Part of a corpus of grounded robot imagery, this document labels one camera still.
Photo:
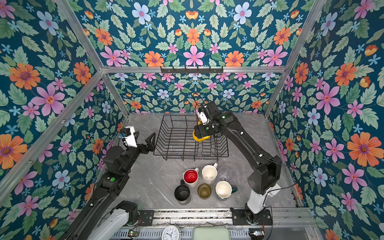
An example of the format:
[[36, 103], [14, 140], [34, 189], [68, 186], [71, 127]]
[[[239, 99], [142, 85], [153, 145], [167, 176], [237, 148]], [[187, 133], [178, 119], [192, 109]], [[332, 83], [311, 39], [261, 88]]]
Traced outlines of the yellow mug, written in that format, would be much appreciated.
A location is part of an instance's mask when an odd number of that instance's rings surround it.
[[203, 142], [207, 139], [209, 139], [211, 135], [209, 135], [209, 132], [207, 128], [201, 124], [200, 121], [198, 121], [198, 124], [194, 127], [193, 130], [193, 138], [196, 142]]

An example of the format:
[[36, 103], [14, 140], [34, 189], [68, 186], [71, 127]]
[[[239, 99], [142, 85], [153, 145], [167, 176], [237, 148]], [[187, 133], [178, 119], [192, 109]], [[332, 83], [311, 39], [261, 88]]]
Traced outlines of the black mug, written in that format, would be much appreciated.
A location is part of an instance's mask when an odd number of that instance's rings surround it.
[[190, 194], [191, 192], [189, 187], [186, 185], [184, 180], [181, 180], [180, 185], [177, 186], [174, 191], [175, 198], [180, 202], [184, 202], [190, 197]]

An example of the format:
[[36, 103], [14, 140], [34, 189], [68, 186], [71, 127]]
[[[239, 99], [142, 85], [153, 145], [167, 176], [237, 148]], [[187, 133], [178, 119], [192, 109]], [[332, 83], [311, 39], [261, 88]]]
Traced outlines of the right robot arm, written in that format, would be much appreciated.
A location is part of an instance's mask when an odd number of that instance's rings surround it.
[[258, 223], [266, 208], [268, 194], [280, 190], [277, 182], [281, 176], [282, 159], [262, 149], [238, 118], [232, 112], [221, 112], [215, 102], [201, 104], [196, 115], [200, 122], [194, 127], [193, 136], [196, 141], [223, 135], [235, 144], [249, 162], [253, 170], [248, 177], [252, 191], [245, 205], [245, 218], [250, 224]]

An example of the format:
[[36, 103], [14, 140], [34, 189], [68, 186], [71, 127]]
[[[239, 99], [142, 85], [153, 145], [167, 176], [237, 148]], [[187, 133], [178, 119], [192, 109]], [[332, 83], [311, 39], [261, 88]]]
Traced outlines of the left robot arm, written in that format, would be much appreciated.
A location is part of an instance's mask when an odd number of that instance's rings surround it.
[[87, 205], [61, 236], [62, 240], [109, 240], [125, 224], [138, 221], [138, 206], [129, 201], [119, 203], [107, 220], [103, 221], [102, 216], [122, 192], [139, 156], [155, 149], [155, 133], [143, 144], [136, 142], [139, 134], [127, 132], [123, 146], [116, 145], [107, 151], [104, 158], [107, 171], [96, 184]]

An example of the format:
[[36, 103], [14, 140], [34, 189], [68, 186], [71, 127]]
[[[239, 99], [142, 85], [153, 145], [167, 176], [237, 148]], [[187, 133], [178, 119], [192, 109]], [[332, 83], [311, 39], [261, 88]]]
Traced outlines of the cream white mug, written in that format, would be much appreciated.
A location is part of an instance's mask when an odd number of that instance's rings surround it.
[[214, 163], [213, 165], [206, 165], [203, 167], [202, 177], [205, 184], [211, 185], [215, 182], [215, 179], [218, 175], [217, 167], [217, 163]]

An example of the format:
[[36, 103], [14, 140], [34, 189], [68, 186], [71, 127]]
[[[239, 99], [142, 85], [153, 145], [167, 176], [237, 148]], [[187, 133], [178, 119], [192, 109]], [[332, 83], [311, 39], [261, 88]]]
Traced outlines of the red interior white mug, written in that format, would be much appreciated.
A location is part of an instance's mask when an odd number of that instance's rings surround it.
[[195, 188], [199, 183], [199, 168], [188, 169], [183, 174], [183, 181], [189, 188]]

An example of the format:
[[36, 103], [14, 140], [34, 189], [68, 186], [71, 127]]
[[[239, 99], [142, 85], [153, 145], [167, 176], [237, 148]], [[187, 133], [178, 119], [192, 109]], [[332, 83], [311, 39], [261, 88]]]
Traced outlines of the clear glass cup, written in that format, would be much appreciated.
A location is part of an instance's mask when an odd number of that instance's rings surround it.
[[231, 179], [232, 170], [228, 167], [220, 167], [218, 169], [218, 179], [219, 181], [228, 182]]

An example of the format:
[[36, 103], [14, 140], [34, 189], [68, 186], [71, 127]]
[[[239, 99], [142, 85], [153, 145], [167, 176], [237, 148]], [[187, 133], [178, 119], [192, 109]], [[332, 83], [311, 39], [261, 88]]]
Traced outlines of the olive green glass cup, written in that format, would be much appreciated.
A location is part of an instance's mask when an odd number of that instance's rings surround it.
[[207, 184], [201, 184], [198, 187], [198, 195], [201, 199], [206, 200], [208, 199], [212, 194], [212, 189]]

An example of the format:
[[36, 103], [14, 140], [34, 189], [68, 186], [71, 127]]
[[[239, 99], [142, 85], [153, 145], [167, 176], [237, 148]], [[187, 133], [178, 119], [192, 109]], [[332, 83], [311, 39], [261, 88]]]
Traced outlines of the white analog clock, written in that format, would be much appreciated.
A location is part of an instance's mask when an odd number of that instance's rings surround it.
[[182, 231], [176, 225], [167, 226], [162, 232], [161, 240], [181, 240]]

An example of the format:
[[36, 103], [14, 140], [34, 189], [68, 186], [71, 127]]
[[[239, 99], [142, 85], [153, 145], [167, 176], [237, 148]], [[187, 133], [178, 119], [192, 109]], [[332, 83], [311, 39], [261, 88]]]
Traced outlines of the pale green sponge pad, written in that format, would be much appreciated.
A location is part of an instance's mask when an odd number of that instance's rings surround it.
[[193, 240], [230, 240], [230, 231], [222, 227], [198, 227], [193, 231]]

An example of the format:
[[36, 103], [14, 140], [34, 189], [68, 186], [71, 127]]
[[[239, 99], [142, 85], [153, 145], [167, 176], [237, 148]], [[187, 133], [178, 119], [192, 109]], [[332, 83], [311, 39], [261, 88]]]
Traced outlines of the wall hook rail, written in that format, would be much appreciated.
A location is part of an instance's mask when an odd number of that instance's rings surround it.
[[223, 67], [160, 67], [162, 74], [221, 74]]

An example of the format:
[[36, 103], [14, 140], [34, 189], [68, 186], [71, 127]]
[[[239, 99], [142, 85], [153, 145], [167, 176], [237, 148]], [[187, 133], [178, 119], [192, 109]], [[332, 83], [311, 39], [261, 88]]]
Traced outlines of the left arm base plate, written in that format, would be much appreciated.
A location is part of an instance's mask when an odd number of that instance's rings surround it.
[[154, 220], [155, 211], [153, 210], [138, 210], [135, 211], [132, 215], [129, 214], [127, 223], [124, 224], [125, 227], [149, 227], [152, 226]]

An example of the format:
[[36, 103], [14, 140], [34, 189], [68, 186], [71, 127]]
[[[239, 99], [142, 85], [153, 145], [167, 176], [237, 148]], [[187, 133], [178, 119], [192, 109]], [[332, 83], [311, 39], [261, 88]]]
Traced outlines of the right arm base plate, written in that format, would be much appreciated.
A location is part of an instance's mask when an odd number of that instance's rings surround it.
[[235, 226], [272, 226], [273, 217], [271, 211], [263, 209], [258, 214], [254, 214], [249, 209], [234, 209], [230, 208], [232, 214], [233, 225]]

